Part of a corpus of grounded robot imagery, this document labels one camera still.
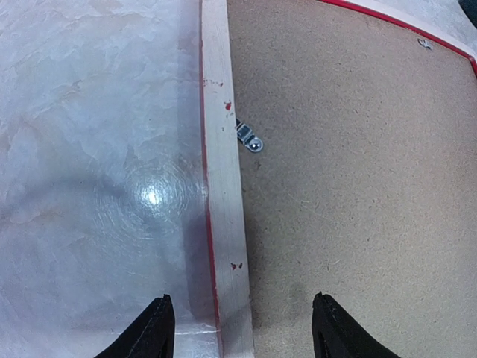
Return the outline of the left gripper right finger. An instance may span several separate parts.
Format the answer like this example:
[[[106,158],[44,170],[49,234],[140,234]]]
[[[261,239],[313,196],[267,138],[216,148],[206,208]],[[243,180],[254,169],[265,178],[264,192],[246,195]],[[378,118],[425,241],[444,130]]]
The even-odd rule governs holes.
[[[317,293],[312,307],[316,357],[399,358],[375,340],[331,295]]]

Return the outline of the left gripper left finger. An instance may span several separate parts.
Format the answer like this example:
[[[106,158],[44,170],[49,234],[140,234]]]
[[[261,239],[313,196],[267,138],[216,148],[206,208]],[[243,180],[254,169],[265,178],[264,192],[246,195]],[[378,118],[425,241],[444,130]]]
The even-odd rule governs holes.
[[[155,298],[119,337],[95,358],[172,358],[175,315],[170,295]]]

